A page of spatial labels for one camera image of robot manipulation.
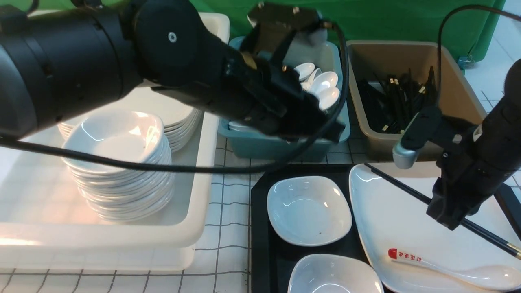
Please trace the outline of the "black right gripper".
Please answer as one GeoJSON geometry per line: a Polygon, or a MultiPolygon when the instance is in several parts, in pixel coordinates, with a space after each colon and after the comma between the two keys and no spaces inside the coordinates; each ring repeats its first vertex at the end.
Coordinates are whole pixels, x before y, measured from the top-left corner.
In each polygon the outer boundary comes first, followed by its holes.
{"type": "Polygon", "coordinates": [[[446,151],[437,160],[441,174],[427,208],[427,215],[452,231],[475,214],[509,177],[509,170],[494,162],[482,143],[465,138],[459,146],[461,152],[446,151]]]}

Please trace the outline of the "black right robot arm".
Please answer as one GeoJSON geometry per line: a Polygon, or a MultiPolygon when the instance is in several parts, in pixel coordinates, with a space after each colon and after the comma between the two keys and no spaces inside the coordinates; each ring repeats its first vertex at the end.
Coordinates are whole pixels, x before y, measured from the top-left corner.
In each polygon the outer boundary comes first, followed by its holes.
{"type": "Polygon", "coordinates": [[[467,129],[459,152],[444,152],[427,214],[449,230],[476,213],[520,169],[520,61],[506,74],[503,98],[484,120],[467,129]]]}

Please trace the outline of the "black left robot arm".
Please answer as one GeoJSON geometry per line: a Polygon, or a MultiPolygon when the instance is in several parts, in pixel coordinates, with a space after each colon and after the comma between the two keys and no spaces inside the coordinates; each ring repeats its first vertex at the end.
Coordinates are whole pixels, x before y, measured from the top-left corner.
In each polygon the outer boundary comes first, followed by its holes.
{"type": "Polygon", "coordinates": [[[265,135],[338,142],[345,125],[293,69],[229,46],[188,0],[86,1],[29,17],[1,6],[1,135],[21,139],[151,89],[265,135]]]}

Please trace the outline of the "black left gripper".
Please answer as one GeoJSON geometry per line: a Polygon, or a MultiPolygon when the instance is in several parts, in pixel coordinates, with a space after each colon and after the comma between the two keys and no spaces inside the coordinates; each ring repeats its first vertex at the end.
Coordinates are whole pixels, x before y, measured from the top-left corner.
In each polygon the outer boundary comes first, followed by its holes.
{"type": "Polygon", "coordinates": [[[228,55],[220,89],[220,117],[267,136],[338,142],[345,128],[320,109],[320,101],[302,88],[293,68],[264,58],[242,52],[228,55]]]}

